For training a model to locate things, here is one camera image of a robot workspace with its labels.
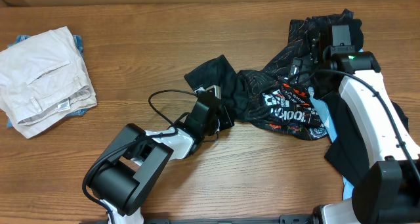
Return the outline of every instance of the black cloth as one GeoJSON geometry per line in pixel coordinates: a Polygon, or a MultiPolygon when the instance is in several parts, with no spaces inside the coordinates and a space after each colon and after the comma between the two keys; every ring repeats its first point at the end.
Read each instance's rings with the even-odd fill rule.
{"type": "MultiPolygon", "coordinates": [[[[366,145],[347,103],[338,93],[330,93],[323,100],[337,131],[337,138],[325,154],[325,159],[350,183],[356,186],[369,171],[366,145]]],[[[404,127],[408,131],[408,118],[395,102],[392,102],[404,127]]]]}
{"type": "Polygon", "coordinates": [[[220,86],[222,101],[236,120],[301,139],[322,138],[327,130],[310,103],[307,88],[290,87],[287,77],[293,59],[310,59],[313,39],[318,39],[331,24],[348,24],[352,44],[357,51],[362,48],[362,22],[353,19],[353,12],[344,10],[342,14],[292,20],[287,46],[261,71],[242,70],[236,74],[222,55],[198,66],[185,75],[185,80],[195,91],[220,86]]]}

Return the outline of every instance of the folded white shirt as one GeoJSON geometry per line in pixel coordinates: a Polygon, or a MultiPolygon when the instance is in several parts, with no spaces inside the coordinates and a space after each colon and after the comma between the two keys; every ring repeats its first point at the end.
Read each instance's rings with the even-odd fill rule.
{"type": "Polygon", "coordinates": [[[0,109],[27,139],[96,104],[85,62],[67,27],[0,52],[0,109]]]}

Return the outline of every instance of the wooden table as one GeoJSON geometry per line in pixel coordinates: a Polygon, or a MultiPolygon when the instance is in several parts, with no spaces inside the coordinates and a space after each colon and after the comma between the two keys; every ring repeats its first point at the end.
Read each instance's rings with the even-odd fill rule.
{"type": "MultiPolygon", "coordinates": [[[[0,113],[0,223],[77,223],[104,218],[81,182],[126,123],[167,126],[147,104],[162,89],[190,90],[183,75],[224,54],[235,70],[260,70],[287,42],[289,21],[355,12],[364,49],[379,61],[390,98],[420,141],[420,2],[323,1],[223,5],[114,5],[0,9],[0,48],[19,34],[68,26],[84,42],[98,106],[34,139],[6,129],[0,113]]],[[[175,119],[188,95],[156,97],[175,119]]],[[[194,156],[170,162],[142,207],[171,219],[276,217],[342,199],[341,176],[324,160],[328,139],[302,141],[237,123],[194,156]]]]}

